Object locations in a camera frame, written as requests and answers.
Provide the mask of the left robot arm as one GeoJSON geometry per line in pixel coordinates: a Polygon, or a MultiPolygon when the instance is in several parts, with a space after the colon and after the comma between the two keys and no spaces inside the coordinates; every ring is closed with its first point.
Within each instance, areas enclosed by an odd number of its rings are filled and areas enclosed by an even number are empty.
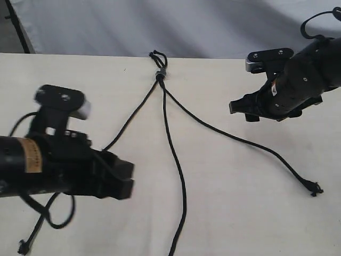
{"type": "Polygon", "coordinates": [[[134,164],[91,148],[84,133],[32,133],[1,137],[2,197],[61,192],[74,196],[130,198],[134,164]]]}

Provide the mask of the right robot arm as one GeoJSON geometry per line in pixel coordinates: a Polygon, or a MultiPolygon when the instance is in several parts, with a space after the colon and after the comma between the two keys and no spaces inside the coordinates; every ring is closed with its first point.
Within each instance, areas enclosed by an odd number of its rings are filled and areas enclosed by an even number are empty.
{"type": "Polygon", "coordinates": [[[322,94],[340,87],[340,39],[315,40],[298,53],[290,48],[251,52],[246,71],[266,73],[256,92],[231,101],[231,114],[242,113],[246,121],[300,117],[304,109],[322,103],[322,94]]]}

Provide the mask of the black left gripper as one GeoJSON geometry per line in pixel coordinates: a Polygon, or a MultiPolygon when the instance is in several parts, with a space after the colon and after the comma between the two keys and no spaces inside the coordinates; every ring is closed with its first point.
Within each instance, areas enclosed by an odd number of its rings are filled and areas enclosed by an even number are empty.
{"type": "Polygon", "coordinates": [[[59,135],[34,134],[43,157],[42,176],[56,191],[68,195],[93,196],[100,199],[128,199],[133,191],[134,164],[117,155],[103,151],[102,158],[113,173],[122,179],[106,179],[96,176],[94,150],[85,133],[66,130],[59,135]]]}

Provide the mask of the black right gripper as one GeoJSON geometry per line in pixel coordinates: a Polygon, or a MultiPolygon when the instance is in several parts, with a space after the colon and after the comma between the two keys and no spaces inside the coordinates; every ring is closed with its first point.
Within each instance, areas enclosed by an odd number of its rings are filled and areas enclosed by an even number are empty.
{"type": "Polygon", "coordinates": [[[283,118],[324,90],[324,80],[310,56],[297,54],[282,72],[268,80],[259,92],[245,94],[229,103],[230,114],[245,114],[247,122],[259,122],[257,115],[283,118]]]}

